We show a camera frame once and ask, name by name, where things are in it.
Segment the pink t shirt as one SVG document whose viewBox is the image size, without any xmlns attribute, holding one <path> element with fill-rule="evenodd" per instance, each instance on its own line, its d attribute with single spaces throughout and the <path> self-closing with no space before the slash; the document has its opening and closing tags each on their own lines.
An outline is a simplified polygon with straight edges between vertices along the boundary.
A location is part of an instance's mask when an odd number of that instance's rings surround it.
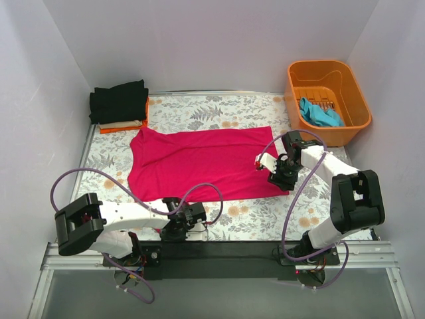
<svg viewBox="0 0 425 319">
<path fill-rule="evenodd" d="M 269 127 L 219 129 L 161 134 L 142 128 L 131 141 L 131 192 L 144 202 L 180 197 L 209 202 L 257 199 L 284 195 L 258 171 L 256 156 L 270 146 Z"/>
</svg>

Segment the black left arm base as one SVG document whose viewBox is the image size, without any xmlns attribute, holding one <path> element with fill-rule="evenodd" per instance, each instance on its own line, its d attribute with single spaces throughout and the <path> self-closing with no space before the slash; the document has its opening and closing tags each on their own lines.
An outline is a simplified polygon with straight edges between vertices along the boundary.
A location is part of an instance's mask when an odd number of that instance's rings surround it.
<svg viewBox="0 0 425 319">
<path fill-rule="evenodd" d="M 130 254 L 121 258 L 112 256 L 110 256 L 110 258 L 115 263 L 144 277 L 146 270 L 157 270 L 161 265 L 161 245 L 156 242 L 140 242 L 139 248 L 133 249 Z M 120 268 L 116 269 L 114 279 L 118 284 L 124 286 L 137 286 L 140 283 L 140 279 L 132 274 L 128 274 Z"/>
</svg>

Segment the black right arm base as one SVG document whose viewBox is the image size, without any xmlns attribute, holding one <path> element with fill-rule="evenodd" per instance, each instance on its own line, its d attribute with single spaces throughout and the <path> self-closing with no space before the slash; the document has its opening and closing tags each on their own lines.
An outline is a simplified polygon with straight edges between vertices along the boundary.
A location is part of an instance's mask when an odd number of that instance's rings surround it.
<svg viewBox="0 0 425 319">
<path fill-rule="evenodd" d="M 313 257 L 306 258 L 310 253 L 317 250 L 308 251 L 301 245 L 290 245 L 286 249 L 286 254 L 281 245 L 272 249 L 272 258 L 279 266 L 293 266 L 295 268 L 295 281 L 304 288 L 319 288 L 326 283 L 325 269 L 327 266 L 339 266 L 341 259 L 336 248 L 331 248 Z"/>
</svg>

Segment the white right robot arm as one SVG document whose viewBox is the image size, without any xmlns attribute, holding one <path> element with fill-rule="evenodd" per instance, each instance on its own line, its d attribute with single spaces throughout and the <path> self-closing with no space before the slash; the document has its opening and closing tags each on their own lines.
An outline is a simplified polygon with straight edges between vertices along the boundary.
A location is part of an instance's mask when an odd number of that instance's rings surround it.
<svg viewBox="0 0 425 319">
<path fill-rule="evenodd" d="M 256 167 L 268 170 L 270 183 L 282 191 L 296 191 L 290 209 L 294 209 L 314 175 L 330 188 L 329 217 L 306 231 L 298 245 L 282 250 L 285 258 L 293 262 L 323 255 L 345 237 L 381 225 L 385 220 L 377 173 L 344 163 L 328 150 L 317 134 L 308 132 L 312 140 L 304 140 L 303 133 L 303 130 L 290 130 L 278 136 L 284 145 L 284 154 L 274 157 L 263 150 L 256 157 Z"/>
</svg>

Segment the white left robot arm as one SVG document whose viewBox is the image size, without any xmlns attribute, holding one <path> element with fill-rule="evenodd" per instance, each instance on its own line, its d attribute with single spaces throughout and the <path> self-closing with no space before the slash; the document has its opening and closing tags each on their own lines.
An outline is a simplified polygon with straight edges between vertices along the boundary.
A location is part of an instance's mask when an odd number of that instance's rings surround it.
<svg viewBox="0 0 425 319">
<path fill-rule="evenodd" d="M 178 212 L 161 215 L 154 209 L 172 211 L 180 204 L 177 197 L 152 202 L 152 208 L 139 203 L 116 203 L 87 193 L 54 215 L 58 253 L 74 256 L 87 250 L 122 259 L 141 253 L 136 229 L 158 230 L 162 241 L 206 241 L 207 217 L 202 203 L 184 202 Z"/>
</svg>

